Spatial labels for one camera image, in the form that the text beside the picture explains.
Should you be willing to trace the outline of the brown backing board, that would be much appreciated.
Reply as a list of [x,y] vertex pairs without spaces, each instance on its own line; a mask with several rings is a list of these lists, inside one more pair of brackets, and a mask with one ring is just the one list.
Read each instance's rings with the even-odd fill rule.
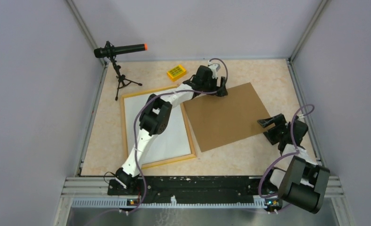
[[257,121],[270,117],[251,83],[229,88],[225,97],[198,96],[183,105],[202,152],[261,134]]

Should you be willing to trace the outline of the wooden yellow picture frame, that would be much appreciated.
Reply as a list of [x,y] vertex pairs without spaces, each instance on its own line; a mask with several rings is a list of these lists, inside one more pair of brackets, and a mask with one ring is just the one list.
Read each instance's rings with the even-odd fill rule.
[[[145,105],[150,94],[173,91],[177,86],[124,94],[120,97],[120,117],[122,146],[125,157],[131,153],[134,145],[133,123],[136,115]],[[196,158],[196,150],[192,140],[187,114],[183,104],[175,107],[170,114],[167,128],[152,143],[149,151],[142,157],[142,169],[157,167],[174,162]]]

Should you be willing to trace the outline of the building and sky photo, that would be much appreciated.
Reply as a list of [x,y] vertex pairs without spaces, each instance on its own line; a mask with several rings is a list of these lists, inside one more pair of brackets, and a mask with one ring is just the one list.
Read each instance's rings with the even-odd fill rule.
[[181,94],[175,86],[126,94],[121,97],[123,148],[128,157],[137,143],[143,169],[196,158]]

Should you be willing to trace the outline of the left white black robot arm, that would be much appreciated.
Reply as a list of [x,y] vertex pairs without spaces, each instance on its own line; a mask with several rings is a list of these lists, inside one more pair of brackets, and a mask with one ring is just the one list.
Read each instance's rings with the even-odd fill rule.
[[218,77],[220,64],[209,62],[201,65],[197,72],[188,80],[170,92],[155,94],[148,97],[133,122],[134,145],[130,155],[115,173],[115,181],[124,194],[132,194],[137,187],[137,178],[144,177],[142,160],[150,150],[156,138],[162,134],[170,120],[171,112],[183,102],[197,98],[198,95],[225,97],[228,95],[226,83],[228,76]]

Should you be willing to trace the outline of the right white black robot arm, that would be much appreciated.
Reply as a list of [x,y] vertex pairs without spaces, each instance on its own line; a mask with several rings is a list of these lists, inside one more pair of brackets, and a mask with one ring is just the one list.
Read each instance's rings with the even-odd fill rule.
[[324,202],[330,170],[315,163],[301,146],[308,125],[298,119],[287,122],[283,115],[258,120],[266,128],[263,134],[278,145],[280,157],[264,172],[258,186],[262,198],[277,197],[316,214]]

